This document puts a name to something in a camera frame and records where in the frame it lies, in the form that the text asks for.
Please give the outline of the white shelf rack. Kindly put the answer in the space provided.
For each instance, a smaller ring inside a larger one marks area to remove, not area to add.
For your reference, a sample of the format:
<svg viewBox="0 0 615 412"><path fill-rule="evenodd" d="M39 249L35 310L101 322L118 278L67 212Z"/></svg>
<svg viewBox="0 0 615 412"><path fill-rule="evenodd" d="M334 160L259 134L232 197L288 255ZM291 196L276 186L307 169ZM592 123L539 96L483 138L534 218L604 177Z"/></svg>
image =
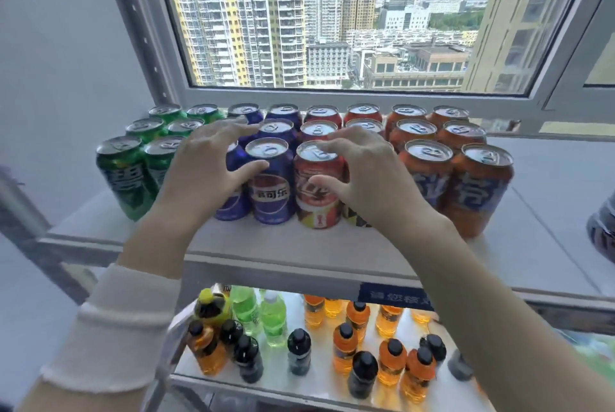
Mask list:
<svg viewBox="0 0 615 412"><path fill-rule="evenodd" d="M486 231L470 241L482 263L565 339L581 346L592 365L615 359L615 264L586 236L586 220L615 190L615 141L556 140L495 136L492 144L513 156L515 176ZM357 300L363 282L420 287L419 278L377 231L342 221L311 230L296 219L268 226L253 218L212 220L186 256L179 299L156 373L156 388L144 405L156 411L162 398L176 397L190 412L213 412L221 395L272 402L283 410L332 409L226 392L176 380L186 352L185 331L197 292L219 278L278 292L332 295ZM421 412L495 412L476 380L456 380L446 367L443 385L430 385Z"/></svg>

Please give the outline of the person's left hand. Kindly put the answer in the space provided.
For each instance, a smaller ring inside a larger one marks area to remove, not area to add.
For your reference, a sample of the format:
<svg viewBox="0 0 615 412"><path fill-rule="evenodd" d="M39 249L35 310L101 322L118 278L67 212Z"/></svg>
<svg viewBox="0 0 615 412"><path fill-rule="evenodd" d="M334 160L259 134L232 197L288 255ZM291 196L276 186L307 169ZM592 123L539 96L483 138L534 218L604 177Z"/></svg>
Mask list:
<svg viewBox="0 0 615 412"><path fill-rule="evenodd" d="M152 212L169 215L180 232L196 232L228 198L228 147L258 130L259 124L239 119L220 120L196 129L181 142Z"/></svg>

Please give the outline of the person's right hand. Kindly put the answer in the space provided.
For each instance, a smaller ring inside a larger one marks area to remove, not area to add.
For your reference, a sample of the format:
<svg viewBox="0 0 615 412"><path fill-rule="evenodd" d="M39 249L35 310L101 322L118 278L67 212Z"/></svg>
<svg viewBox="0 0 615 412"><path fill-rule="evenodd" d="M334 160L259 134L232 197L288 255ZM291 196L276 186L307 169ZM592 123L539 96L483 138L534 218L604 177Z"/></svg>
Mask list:
<svg viewBox="0 0 615 412"><path fill-rule="evenodd" d="M345 203L396 246L418 245L437 234L454 234L448 218L422 197L394 149L380 135L354 126L316 141L348 166L352 201Z"/></svg>

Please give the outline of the green drink bottle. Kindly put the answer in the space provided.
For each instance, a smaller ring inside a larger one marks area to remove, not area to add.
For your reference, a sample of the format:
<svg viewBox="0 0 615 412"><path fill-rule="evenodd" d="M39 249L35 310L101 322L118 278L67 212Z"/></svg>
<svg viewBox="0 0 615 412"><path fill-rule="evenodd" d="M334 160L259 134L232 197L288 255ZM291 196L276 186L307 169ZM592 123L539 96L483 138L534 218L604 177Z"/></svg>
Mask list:
<svg viewBox="0 0 615 412"><path fill-rule="evenodd" d="M232 285L229 293L233 314L246 335L256 337L261 329L259 303L254 288Z"/></svg>
<svg viewBox="0 0 615 412"><path fill-rule="evenodd" d="M287 306L282 295L266 290L260 304L263 332L268 345L282 347L287 344Z"/></svg>

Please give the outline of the dark rounded object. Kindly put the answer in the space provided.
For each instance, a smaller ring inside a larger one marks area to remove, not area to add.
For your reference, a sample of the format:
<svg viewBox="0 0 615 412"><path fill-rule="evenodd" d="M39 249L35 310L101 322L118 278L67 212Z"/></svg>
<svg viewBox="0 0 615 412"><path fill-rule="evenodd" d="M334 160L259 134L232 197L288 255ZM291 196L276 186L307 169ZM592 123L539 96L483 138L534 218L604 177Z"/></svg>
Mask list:
<svg viewBox="0 0 615 412"><path fill-rule="evenodd" d="M615 191L589 217L586 230L596 251L615 264Z"/></svg>

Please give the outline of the group of orange drink bottles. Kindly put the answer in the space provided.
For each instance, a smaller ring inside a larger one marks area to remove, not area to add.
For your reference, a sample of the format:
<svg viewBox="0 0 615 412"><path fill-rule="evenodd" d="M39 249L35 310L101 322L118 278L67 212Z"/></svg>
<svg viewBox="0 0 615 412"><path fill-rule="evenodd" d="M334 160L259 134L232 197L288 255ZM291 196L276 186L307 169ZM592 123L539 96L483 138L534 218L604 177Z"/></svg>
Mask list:
<svg viewBox="0 0 615 412"><path fill-rule="evenodd" d="M350 302L333 318L327 317L328 301L322 297L280 294L287 306L288 334L303 328L312 339L311 366L306 376L290 373L287 344L268 345L262 328L257 341L264 372L256 383L246 383L230 358L213 376L204 375L202 363L189 349L181 357L174 378L193 386L266 399L371 412L421 412L421 403L430 392L427 380L434 384L436 376L435 385L443 385L443 374L434 373L435 362L427 366L416 359L406 362L409 354L416 354L420 338L434 328L433 323L417 323L411 309L387 306L382 315L380 305ZM359 351L371 352L379 363L372 393L362 400L348 391L352 359Z"/></svg>

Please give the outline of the yellow drink bottle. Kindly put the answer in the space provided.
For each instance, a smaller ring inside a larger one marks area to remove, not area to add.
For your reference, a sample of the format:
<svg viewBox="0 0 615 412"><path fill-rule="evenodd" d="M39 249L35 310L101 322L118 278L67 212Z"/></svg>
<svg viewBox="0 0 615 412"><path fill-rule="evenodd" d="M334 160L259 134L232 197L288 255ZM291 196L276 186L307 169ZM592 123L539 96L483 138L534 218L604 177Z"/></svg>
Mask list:
<svg viewBox="0 0 615 412"><path fill-rule="evenodd" d="M221 328L222 324L233 318L231 305L224 293L214 292L210 288L203 289L196 300L194 315L204 325Z"/></svg>

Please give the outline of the blue shelf label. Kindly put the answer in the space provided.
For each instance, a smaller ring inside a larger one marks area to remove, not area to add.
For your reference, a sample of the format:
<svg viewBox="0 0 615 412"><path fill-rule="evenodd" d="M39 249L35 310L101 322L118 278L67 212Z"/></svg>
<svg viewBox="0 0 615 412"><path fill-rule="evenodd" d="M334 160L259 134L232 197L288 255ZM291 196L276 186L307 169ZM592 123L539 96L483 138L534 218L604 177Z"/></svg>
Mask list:
<svg viewBox="0 0 615 412"><path fill-rule="evenodd" d="M426 291L420 287L363 282L360 284L356 301L435 312Z"/></svg>

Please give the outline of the person's left forearm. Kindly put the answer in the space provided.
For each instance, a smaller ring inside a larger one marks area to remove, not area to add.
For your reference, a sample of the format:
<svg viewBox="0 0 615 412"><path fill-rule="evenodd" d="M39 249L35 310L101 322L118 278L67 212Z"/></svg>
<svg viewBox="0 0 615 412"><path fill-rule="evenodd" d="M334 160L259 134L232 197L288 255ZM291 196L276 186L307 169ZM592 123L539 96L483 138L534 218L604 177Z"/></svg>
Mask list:
<svg viewBox="0 0 615 412"><path fill-rule="evenodd" d="M180 232L177 225L165 223L159 212L150 211L124 244L115 264L181 280L185 254L195 233ZM47 383L39 374L15 412L140 412L150 385L123 393L81 393Z"/></svg>

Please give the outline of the cluster of blue cans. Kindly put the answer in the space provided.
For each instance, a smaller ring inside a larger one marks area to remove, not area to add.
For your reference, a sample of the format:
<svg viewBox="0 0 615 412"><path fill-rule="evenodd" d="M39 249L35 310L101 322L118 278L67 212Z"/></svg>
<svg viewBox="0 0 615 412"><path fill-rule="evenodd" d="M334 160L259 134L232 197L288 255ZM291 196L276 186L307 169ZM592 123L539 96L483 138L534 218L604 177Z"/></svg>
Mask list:
<svg viewBox="0 0 615 412"><path fill-rule="evenodd" d="M263 224L287 222L295 213L293 157L297 137L294 123L287 119L264 119L254 103L232 105L227 116L244 116L248 124L259 124L257 133L244 137L246 144L239 144L248 161L264 159L269 162L268 169L246 183L251 213Z"/></svg>

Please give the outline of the cluster of red cans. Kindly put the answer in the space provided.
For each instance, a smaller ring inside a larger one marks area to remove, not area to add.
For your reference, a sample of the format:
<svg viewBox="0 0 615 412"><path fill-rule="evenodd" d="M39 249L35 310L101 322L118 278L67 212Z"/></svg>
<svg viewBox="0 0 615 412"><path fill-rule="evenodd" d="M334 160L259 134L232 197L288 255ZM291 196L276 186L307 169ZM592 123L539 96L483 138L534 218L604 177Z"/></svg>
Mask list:
<svg viewBox="0 0 615 412"><path fill-rule="evenodd" d="M342 201L326 189L309 183L314 175L347 181L346 161L336 154L323 152L316 144L316 141L327 140L340 128L342 117L336 108L314 106L308 109L299 130L301 143L293 161L297 216L301 224L313 230L331 228L342 218Z"/></svg>

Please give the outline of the cluster of green cans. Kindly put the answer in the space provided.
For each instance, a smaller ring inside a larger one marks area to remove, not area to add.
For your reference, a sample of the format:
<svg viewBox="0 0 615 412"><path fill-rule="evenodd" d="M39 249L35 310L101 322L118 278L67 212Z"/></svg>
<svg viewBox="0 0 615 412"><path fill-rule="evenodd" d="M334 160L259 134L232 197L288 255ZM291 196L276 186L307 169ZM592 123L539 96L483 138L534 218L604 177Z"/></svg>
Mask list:
<svg viewBox="0 0 615 412"><path fill-rule="evenodd" d="M223 119L217 105L151 108L148 117L128 124L125 135L102 141L96 166L121 210L137 222L153 205L182 141L205 124Z"/></svg>

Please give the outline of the white knit sleeve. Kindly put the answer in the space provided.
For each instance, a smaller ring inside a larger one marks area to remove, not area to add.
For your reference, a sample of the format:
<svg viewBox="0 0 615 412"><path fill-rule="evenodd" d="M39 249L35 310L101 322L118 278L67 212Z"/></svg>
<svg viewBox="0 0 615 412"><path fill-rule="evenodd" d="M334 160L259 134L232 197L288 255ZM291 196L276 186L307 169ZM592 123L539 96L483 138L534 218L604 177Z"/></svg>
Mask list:
<svg viewBox="0 0 615 412"><path fill-rule="evenodd" d="M155 378L180 279L110 265L41 378L81 393L123 393Z"/></svg>

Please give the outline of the person's right forearm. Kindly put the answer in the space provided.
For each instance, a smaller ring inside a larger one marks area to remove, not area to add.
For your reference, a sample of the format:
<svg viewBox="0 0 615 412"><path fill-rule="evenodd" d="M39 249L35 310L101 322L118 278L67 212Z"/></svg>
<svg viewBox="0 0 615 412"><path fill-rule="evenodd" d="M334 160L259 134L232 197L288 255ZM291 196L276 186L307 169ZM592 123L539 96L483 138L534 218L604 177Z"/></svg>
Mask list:
<svg viewBox="0 0 615 412"><path fill-rule="evenodd" d="M403 213L400 250L497 412L615 412L615 388L476 257L441 214Z"/></svg>

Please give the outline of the blue soda can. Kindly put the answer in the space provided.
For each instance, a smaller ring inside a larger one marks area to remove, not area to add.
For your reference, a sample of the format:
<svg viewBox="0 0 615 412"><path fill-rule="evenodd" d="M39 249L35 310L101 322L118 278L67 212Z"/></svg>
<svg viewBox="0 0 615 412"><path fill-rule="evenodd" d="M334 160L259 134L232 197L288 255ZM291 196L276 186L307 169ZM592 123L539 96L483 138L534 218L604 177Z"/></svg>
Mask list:
<svg viewBox="0 0 615 412"><path fill-rule="evenodd" d="M226 153L226 167L230 172L241 168L248 161L248 156L242 146L236 141L231 144ZM250 214L251 202L249 198L248 186L242 183L227 198L214 217L222 222L233 222L240 220Z"/></svg>

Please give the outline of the grey window frame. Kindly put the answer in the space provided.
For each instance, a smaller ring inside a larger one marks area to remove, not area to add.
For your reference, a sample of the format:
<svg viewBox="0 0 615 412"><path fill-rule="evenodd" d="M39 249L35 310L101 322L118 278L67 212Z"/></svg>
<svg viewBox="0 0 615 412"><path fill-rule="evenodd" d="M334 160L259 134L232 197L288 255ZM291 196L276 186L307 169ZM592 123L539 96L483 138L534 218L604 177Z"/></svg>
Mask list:
<svg viewBox="0 0 615 412"><path fill-rule="evenodd" d="M524 95L197 87L189 79L183 59L186 48L175 34L176 12L170 11L168 0L116 0L116 3L154 105L190 107L204 101L221 107L240 102L255 102L265 107L280 101L301 108L316 103L345 108L358 101L372 101L382 108L403 102L427 108L455 105L468 108L471 114L483 119L520 121L517 131L495 132L493 136L615 141L613 136L541 131L549 121L615 123L615 113L610 111L613 106L608 105L615 98L615 87L574 87L585 80L593 63L585 68L573 67L575 59L580 62L582 46L598 37L591 35L590 28L598 20L600 8L608 10L609 0L572 0L540 71L532 80L530 92Z"/></svg>

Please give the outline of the dark black-capped bottle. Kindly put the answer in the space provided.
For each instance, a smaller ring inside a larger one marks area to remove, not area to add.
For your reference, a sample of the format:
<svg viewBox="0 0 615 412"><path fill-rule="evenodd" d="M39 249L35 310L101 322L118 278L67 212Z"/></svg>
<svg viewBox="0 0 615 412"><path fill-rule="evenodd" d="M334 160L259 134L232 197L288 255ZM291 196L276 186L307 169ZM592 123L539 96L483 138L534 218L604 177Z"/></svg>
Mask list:
<svg viewBox="0 0 615 412"><path fill-rule="evenodd" d="M258 341L243 334L234 347L233 359L239 368L242 379L253 384L261 379L264 372L263 361Z"/></svg>
<svg viewBox="0 0 615 412"><path fill-rule="evenodd" d="M372 393L378 372L378 360L371 352L357 352L353 356L352 367L348 377L348 391L350 395L360 400L367 399Z"/></svg>
<svg viewBox="0 0 615 412"><path fill-rule="evenodd" d="M287 340L288 366L295 376L306 376L311 366L312 339L303 328L293 330Z"/></svg>
<svg viewBox="0 0 615 412"><path fill-rule="evenodd" d="M426 347L434 357L436 365L439 367L447 357L447 347L439 335L428 333L419 340L419 346Z"/></svg>
<svg viewBox="0 0 615 412"><path fill-rule="evenodd" d="M234 319L227 319L223 322L219 331L219 340L225 347L230 359L234 358L234 351L239 339L244 335L242 323Z"/></svg>

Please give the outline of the cluster of orange cans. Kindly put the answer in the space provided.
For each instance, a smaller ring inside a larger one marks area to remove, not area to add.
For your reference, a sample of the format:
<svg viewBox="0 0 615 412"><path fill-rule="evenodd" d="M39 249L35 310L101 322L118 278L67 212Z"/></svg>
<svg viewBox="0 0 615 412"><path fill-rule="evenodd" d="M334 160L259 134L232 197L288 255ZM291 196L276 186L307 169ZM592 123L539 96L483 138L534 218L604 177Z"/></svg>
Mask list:
<svg viewBox="0 0 615 412"><path fill-rule="evenodd" d="M395 106L388 141L422 197L465 238L480 236L514 176L510 152L487 143L486 131L465 110L437 106L410 116Z"/></svg>

